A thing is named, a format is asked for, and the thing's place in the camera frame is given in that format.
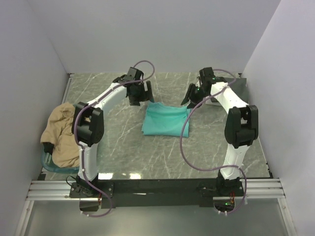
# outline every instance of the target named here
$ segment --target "teal cloth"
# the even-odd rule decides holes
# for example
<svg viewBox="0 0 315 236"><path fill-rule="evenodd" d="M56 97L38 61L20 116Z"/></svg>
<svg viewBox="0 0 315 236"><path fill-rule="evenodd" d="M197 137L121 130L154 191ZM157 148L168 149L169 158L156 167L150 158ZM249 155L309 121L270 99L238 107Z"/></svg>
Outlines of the teal cloth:
<svg viewBox="0 0 315 236"><path fill-rule="evenodd" d="M187 107L169 107L160 102L150 102L142 125L144 135L180 136L190 109ZM189 121L183 137L189 136Z"/></svg>

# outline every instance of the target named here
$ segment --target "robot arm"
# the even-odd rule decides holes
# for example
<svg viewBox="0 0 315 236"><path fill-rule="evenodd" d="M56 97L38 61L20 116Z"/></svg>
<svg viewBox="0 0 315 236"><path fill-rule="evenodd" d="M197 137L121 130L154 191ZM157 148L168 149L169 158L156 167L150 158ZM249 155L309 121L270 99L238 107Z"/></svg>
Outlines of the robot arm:
<svg viewBox="0 0 315 236"><path fill-rule="evenodd" d="M89 181L95 179L98 174L96 165L96 152L97 146L104 134L104 116L121 100L128 97L131 106L140 106L140 102L148 101L153 99L151 82L146 83L133 83L124 86L120 86L116 89L119 84L140 80L143 77L143 72L131 67L126 75L116 78L110 87L100 94L97 98L89 101L88 103L79 102L76 105L74 112L74 120L77 119L79 112L88 104L96 102L96 105L87 109L79 118L77 126L77 136L79 144L79 158L80 158L80 169L78 176L84 179L82 166L85 166L84 172ZM101 99L108 91L112 91L104 99ZM72 132L74 133L74 123L72 124ZM84 165L82 165L82 154L84 154Z"/></svg>
<svg viewBox="0 0 315 236"><path fill-rule="evenodd" d="M228 145L223 165L242 166L246 151L258 138L258 109L242 101L223 77L215 77L211 67L203 68L199 74L199 86L190 84L182 105L190 101L188 108L193 108L203 98L227 87L224 92L215 96L228 113L224 130ZM220 170L219 176L225 180L233 180L240 177L240 172L236 168L224 168Z"/></svg>

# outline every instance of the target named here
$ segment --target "marble surface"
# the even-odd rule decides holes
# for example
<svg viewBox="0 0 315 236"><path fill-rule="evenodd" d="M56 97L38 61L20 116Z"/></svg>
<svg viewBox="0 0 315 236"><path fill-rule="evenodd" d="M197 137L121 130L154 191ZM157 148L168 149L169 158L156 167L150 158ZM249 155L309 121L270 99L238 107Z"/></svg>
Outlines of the marble surface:
<svg viewBox="0 0 315 236"><path fill-rule="evenodd" d="M73 104L90 101L122 74L74 74L66 101ZM216 75L228 77L225 73ZM189 84L196 83L196 77L197 73L156 73L151 79L155 101L180 106ZM217 176L217 172L200 172L189 167L181 157L178 137L144 136L141 127L146 108L147 102L140 107L131 107L126 98L104 118L105 133L97 151L101 178ZM193 165L210 168L223 164L227 148L224 138L226 116L222 107L212 105L203 105L193 114L189 138L183 140L185 155ZM246 153L243 169L248 177L269 177L258 140ZM64 175L49 176L50 179L64 179Z"/></svg>

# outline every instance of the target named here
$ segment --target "beige jacket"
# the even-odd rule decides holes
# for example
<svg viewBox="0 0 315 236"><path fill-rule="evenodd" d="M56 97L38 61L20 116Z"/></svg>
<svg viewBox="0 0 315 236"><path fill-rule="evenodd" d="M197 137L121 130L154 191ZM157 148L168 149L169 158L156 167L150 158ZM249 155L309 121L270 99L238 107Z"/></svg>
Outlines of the beige jacket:
<svg viewBox="0 0 315 236"><path fill-rule="evenodd" d="M74 106L68 102L56 107L48 118L40 142L52 143L53 161L59 167L79 166L79 148L71 132Z"/></svg>

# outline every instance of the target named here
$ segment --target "white enclosure wall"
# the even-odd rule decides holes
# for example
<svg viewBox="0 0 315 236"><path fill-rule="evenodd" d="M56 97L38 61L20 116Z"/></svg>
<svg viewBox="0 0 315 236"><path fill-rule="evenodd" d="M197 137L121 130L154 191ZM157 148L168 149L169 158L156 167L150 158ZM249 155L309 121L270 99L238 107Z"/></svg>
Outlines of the white enclosure wall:
<svg viewBox="0 0 315 236"><path fill-rule="evenodd" d="M0 3L0 235L14 234L67 74L26 0Z"/></svg>
<svg viewBox="0 0 315 236"><path fill-rule="evenodd" d="M315 1L282 0L244 71L261 142L301 236L315 235Z"/></svg>
<svg viewBox="0 0 315 236"><path fill-rule="evenodd" d="M28 0L67 72L243 72L280 0Z"/></svg>

